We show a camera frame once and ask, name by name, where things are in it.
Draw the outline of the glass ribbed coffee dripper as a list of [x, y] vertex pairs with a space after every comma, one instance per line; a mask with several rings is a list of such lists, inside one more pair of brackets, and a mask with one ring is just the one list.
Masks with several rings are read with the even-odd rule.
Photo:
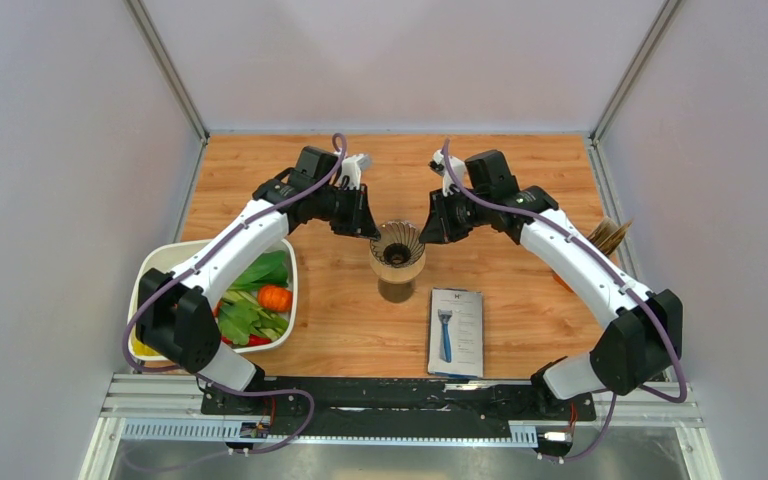
[[411, 222], [393, 220], [378, 227], [377, 240], [370, 241], [372, 258], [387, 267], [405, 268], [415, 264], [425, 253], [421, 230]]

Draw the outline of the round wooden dripper stand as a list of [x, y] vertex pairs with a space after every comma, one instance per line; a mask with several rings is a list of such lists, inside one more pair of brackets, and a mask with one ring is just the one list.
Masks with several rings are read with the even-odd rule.
[[413, 282], [424, 270], [427, 256], [418, 257], [414, 262], [403, 265], [389, 265], [374, 255], [370, 255], [370, 266], [379, 280], [394, 285]]

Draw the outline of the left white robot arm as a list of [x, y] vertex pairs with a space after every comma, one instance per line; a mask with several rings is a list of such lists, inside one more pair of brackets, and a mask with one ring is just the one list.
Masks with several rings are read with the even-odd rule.
[[260, 410], [262, 371], [220, 339], [213, 311], [232, 283], [258, 257], [311, 220], [336, 235], [378, 239], [361, 177], [368, 154], [347, 155], [343, 136], [327, 151], [304, 147], [296, 164], [263, 182], [241, 213], [214, 239], [167, 271], [148, 269], [139, 279], [137, 309], [123, 337], [143, 344], [227, 392], [242, 414]]

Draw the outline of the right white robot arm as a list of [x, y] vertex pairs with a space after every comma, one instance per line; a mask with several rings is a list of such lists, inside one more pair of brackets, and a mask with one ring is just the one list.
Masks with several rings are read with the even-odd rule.
[[624, 396], [645, 389], [668, 368], [683, 374], [678, 296], [669, 289], [655, 292], [614, 264], [543, 188], [520, 187], [502, 152], [489, 150], [461, 161], [442, 148], [429, 167], [443, 183], [429, 194], [421, 242], [454, 243], [489, 226], [542, 260], [602, 328], [590, 352], [564, 357], [532, 375], [530, 402], [538, 415], [555, 418], [580, 394]]

